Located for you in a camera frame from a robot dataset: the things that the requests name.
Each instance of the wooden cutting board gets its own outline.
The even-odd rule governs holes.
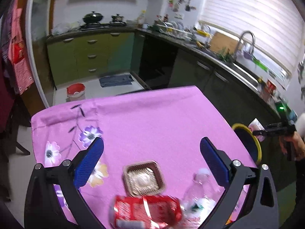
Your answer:
[[[227,53],[228,49],[229,53],[233,54],[237,44],[237,40],[232,39],[222,33],[216,32],[210,41],[210,50],[216,53],[221,53],[222,49],[225,48],[224,54]]]

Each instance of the floral print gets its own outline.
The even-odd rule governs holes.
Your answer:
[[[63,196],[63,192],[61,191],[61,188],[59,185],[54,185],[54,189],[55,189],[55,192],[56,192],[56,195],[57,195],[57,198],[58,198],[58,201],[59,201],[59,204],[60,206],[63,208],[64,206],[66,206],[67,208],[68,207],[68,204],[66,202],[66,199],[65,197]]]
[[[79,141],[83,142],[83,147],[88,148],[88,146],[93,142],[96,137],[102,136],[103,132],[99,127],[89,126],[79,135]]]
[[[105,164],[97,162],[96,166],[94,167],[94,170],[89,176],[87,183],[89,183],[91,187],[95,187],[96,185],[102,185],[104,183],[103,178],[106,177],[108,177],[107,166]]]
[[[57,166],[60,164],[61,154],[59,153],[60,147],[56,142],[50,143],[47,141],[45,146],[45,167]]]

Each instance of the brown plastic container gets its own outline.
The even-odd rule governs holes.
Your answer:
[[[127,190],[132,197],[157,195],[165,190],[164,177],[155,161],[127,165],[123,172]]]

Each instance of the black countertop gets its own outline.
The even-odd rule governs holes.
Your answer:
[[[233,77],[236,78],[236,80],[238,82],[241,82],[243,85],[245,85],[246,88],[248,88],[250,92],[254,92],[258,96],[261,103],[264,105],[267,105],[265,107],[267,107],[267,109],[270,111],[270,113],[274,114],[275,116],[278,116],[274,100],[271,98],[271,96],[269,94],[267,94],[264,91],[264,89],[261,88],[260,85],[258,87],[253,87],[252,85],[249,85],[249,83],[247,83],[245,80],[240,78],[237,73],[235,73],[232,69],[230,69],[227,65],[225,65],[221,61],[214,59],[213,57],[209,56],[208,54],[206,54],[194,47],[189,46],[188,43],[184,40],[176,39],[174,37],[167,36],[167,35],[159,33],[159,32],[146,30],[146,29],[138,29],[135,27],[128,27],[128,26],[110,27],[110,28],[95,29],[95,30],[88,30],[88,31],[82,31],[80,29],[77,29],[77,30],[69,31],[67,33],[63,33],[61,35],[50,36],[49,38],[47,38],[46,43],[51,44],[51,43],[59,42],[59,41],[62,41],[64,39],[68,39],[68,38],[81,37],[81,36],[92,35],[92,34],[97,34],[97,33],[124,33],[124,32],[137,32],[137,33],[147,34],[149,36],[166,41],[166,42],[188,52],[189,54],[196,56],[197,58],[199,58],[203,61],[206,59],[209,59],[210,61],[215,63],[217,66],[220,66],[221,68],[223,68],[224,70],[229,72]]]

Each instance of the human hand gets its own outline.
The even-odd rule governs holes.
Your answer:
[[[287,150],[284,146],[285,141],[286,142],[292,142],[294,148],[295,148],[295,154],[296,154],[296,160],[299,161],[303,158],[305,158],[305,143],[301,136],[298,134],[298,132],[294,132],[293,136],[280,136],[279,137],[280,146],[282,149],[282,152],[284,154],[287,154]]]

